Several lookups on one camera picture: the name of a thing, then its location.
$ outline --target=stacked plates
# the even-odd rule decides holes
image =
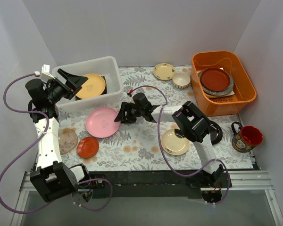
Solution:
[[[198,74],[203,91],[209,98],[228,96],[233,91],[232,76],[219,68],[207,68]]]

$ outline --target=cream plate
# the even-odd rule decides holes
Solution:
[[[179,129],[170,129],[161,138],[161,144],[166,152],[171,155],[181,155],[187,152],[190,142]]]
[[[160,80],[170,80],[176,74],[176,69],[170,64],[162,63],[154,67],[153,74]]]

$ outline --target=mug handle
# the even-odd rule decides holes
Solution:
[[[238,132],[236,132],[236,130],[235,130],[235,124],[237,124],[239,127],[238,127],[238,129],[242,129],[243,128],[243,126],[242,126],[242,124],[240,123],[240,122],[238,122],[238,121],[235,121],[235,122],[233,122],[232,123],[232,125],[231,125],[231,127],[232,127],[232,131],[233,131],[233,133],[234,133],[234,135],[236,135]]]

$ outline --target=cable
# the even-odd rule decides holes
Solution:
[[[21,110],[17,110],[17,109],[14,109],[14,108],[10,107],[10,106],[7,104],[7,102],[6,102],[6,94],[7,94],[7,92],[8,92],[8,89],[9,89],[15,82],[17,82],[17,81],[19,81],[19,80],[21,80],[21,79],[30,77],[30,76],[35,76],[35,73],[22,76],[22,77],[20,77],[20,78],[17,78],[16,80],[12,81],[12,82],[6,87],[6,89],[5,89],[4,93],[3,93],[3,102],[4,102],[5,106],[6,106],[9,110],[14,111],[14,112],[17,112],[17,113],[34,113],[34,114],[36,113],[36,114],[41,114],[41,115],[43,115],[43,116],[46,118],[46,127],[45,127],[45,130],[44,130],[44,133],[43,133],[43,134],[41,134],[31,145],[29,145],[23,152],[21,152],[16,158],[14,158],[14,159],[4,168],[4,170],[3,170],[3,171],[1,172],[1,174],[0,174],[0,183],[1,183],[1,180],[2,180],[2,178],[3,178],[3,176],[4,176],[4,174],[5,174],[6,171],[10,168],[10,166],[11,166],[12,164],[14,164],[15,161],[17,161],[22,155],[24,155],[29,149],[31,149],[33,146],[35,146],[35,145],[44,137],[44,135],[45,135],[45,133],[46,133],[46,131],[47,131],[47,129],[48,129],[48,126],[49,126],[49,118],[48,118],[48,116],[47,116],[45,113],[43,113],[43,112],[38,112],[38,111],[21,111]],[[2,200],[1,196],[0,196],[0,203],[1,203],[1,205],[2,205],[4,208],[8,209],[8,210],[11,211],[11,212],[18,213],[18,214],[35,213],[35,212],[37,212],[37,211],[43,209],[44,207],[48,206],[49,204],[51,204],[51,202],[49,202],[49,203],[47,203],[47,204],[45,204],[45,205],[43,205],[43,206],[41,206],[41,207],[39,207],[39,208],[37,208],[37,209],[35,209],[35,210],[30,210],[30,211],[18,211],[18,210],[15,210],[15,209],[9,207],[7,204],[5,204],[5,202]]]
[[[84,188],[86,188],[86,187],[91,187],[91,182],[89,183],[89,184],[87,184],[85,187],[82,187],[82,186],[79,186],[79,188],[82,188],[82,189],[84,189]]]
[[[220,182],[220,188],[219,188],[219,190],[217,192],[220,192],[221,188],[222,188],[222,182]]]
[[[214,192],[216,191],[216,189],[217,189],[217,188],[218,188],[218,185],[216,185],[215,189],[214,189],[214,190],[212,190],[212,191],[210,191],[210,192],[214,193]]]
[[[199,170],[197,170],[197,171],[194,172],[194,173],[191,173],[191,174],[181,174],[181,173],[178,173],[178,172],[170,165],[170,163],[168,162],[168,160],[167,160],[167,158],[166,158],[166,156],[165,156],[165,153],[164,153],[164,150],[163,150],[163,147],[162,147],[162,144],[161,144],[161,138],[160,138],[160,120],[161,120],[161,115],[162,115],[162,111],[164,110],[164,106],[166,106],[166,105],[168,104],[166,95],[165,95],[160,89],[158,89],[158,88],[156,88],[156,87],[154,87],[154,86],[148,86],[148,85],[139,86],[139,87],[137,87],[137,88],[134,88],[134,89],[132,89],[132,90],[130,91],[130,93],[132,93],[133,91],[135,91],[135,90],[137,90],[137,89],[139,89],[139,88],[143,88],[143,87],[151,87],[151,88],[154,88],[154,89],[158,90],[158,91],[162,94],[162,96],[164,97],[164,99],[165,99],[165,101],[166,101],[166,103],[165,103],[164,105],[162,105],[162,107],[161,107],[161,109],[160,109],[160,112],[159,112],[158,121],[157,121],[157,134],[158,134],[158,144],[159,144],[159,148],[160,148],[161,154],[162,154],[162,156],[163,156],[163,158],[164,158],[166,164],[168,165],[168,167],[169,167],[175,174],[177,174],[177,175],[179,175],[179,176],[181,176],[181,177],[184,177],[184,178],[189,178],[189,177],[193,177],[193,176],[195,176],[196,174],[200,173],[200,172],[201,172],[207,165],[209,165],[211,162],[213,162],[213,161],[218,161],[218,162],[220,162],[220,163],[223,165],[223,167],[224,167],[224,169],[225,169],[225,171],[226,171],[226,173],[227,173],[227,180],[228,180],[227,189],[226,189],[226,193],[225,193],[224,197],[223,197],[220,201],[218,201],[218,202],[216,202],[216,203],[212,203],[212,204],[219,204],[219,203],[223,202],[223,200],[227,197],[228,191],[229,191],[229,189],[230,189],[230,183],[231,183],[230,174],[229,174],[228,169],[226,168],[225,164],[224,164],[220,159],[211,159],[210,161],[208,161],[206,164],[204,164]]]
[[[100,207],[100,208],[92,208],[92,207],[89,207],[89,206],[86,206],[86,205],[82,205],[82,204],[79,203],[79,202],[75,202],[74,199],[73,199],[73,197],[72,197],[72,195],[71,195],[71,198],[72,198],[72,201],[73,201],[74,204],[76,204],[76,205],[78,205],[78,206],[80,206],[80,207],[84,207],[85,209],[92,210],[92,211],[99,211],[99,210],[102,210],[102,209],[104,209],[104,208],[109,204],[109,202],[110,202],[110,200],[111,200],[111,198],[112,198],[112,193],[113,193],[113,188],[112,188],[112,184],[110,183],[110,181],[108,181],[108,180],[106,180],[106,179],[104,179],[104,178],[95,178],[95,179],[89,179],[89,180],[86,180],[86,181],[82,181],[82,182],[79,183],[79,185],[80,185],[80,184],[87,183],[87,182],[96,181],[96,180],[103,180],[103,181],[106,181],[106,182],[109,184],[109,186],[110,186],[110,196],[109,196],[108,201],[107,201],[102,207]]]

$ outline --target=small red plate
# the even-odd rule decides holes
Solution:
[[[223,91],[230,85],[228,74],[219,68],[208,68],[201,74],[201,83],[212,91]]]
[[[85,137],[77,145],[77,154],[83,159],[89,159],[98,152],[99,142],[94,137]]]

